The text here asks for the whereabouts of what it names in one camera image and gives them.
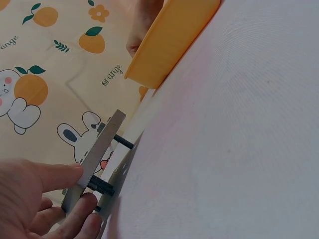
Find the printed play mat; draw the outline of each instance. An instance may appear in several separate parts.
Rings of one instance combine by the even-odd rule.
[[[0,21],[2,158],[82,162],[116,109],[125,130],[141,95],[124,79],[131,19],[120,2],[1,0]]]

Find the white fabric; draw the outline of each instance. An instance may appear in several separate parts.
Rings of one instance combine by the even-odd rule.
[[[105,238],[319,238],[318,10],[223,3],[165,82]]]

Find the orange object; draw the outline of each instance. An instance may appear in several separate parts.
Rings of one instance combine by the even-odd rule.
[[[100,54],[105,50],[105,41],[101,32],[102,28],[95,26],[90,28],[79,39],[79,45],[86,51]]]
[[[5,7],[10,3],[10,0],[0,0],[0,11],[5,9]]]
[[[48,85],[39,76],[22,76],[15,84],[14,95],[24,98],[28,105],[39,106],[48,96]]]
[[[40,26],[52,26],[58,20],[58,12],[52,7],[44,7],[36,12],[33,18],[34,22]]]
[[[169,0],[146,34],[125,78],[157,89],[219,5],[220,0]]]

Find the hand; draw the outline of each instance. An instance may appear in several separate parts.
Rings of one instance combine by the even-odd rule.
[[[102,219],[92,214],[97,199],[90,193],[81,197],[56,231],[48,233],[65,213],[60,207],[53,207],[42,193],[72,187],[82,174],[79,164],[64,166],[0,160],[1,238],[95,239]]]
[[[137,3],[133,26],[126,45],[126,49],[132,57],[163,7],[163,2],[164,0],[139,0]]]

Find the rabbit illustration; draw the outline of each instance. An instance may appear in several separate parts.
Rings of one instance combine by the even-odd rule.
[[[38,106],[27,105],[23,98],[16,98],[14,87],[20,75],[13,70],[0,71],[0,117],[8,115],[18,134],[24,134],[41,115]]]
[[[99,134],[97,129],[101,123],[100,117],[93,112],[85,112],[82,116],[82,121],[87,128],[87,131],[85,131],[82,135],[80,135],[72,126],[66,123],[60,124],[57,128],[60,138],[74,147],[74,158],[77,163],[82,163],[88,152],[93,147]],[[116,142],[113,140],[104,155],[104,157],[107,157],[107,159],[100,162],[100,165],[96,169],[95,173],[106,168],[107,163],[113,154],[115,146]]]

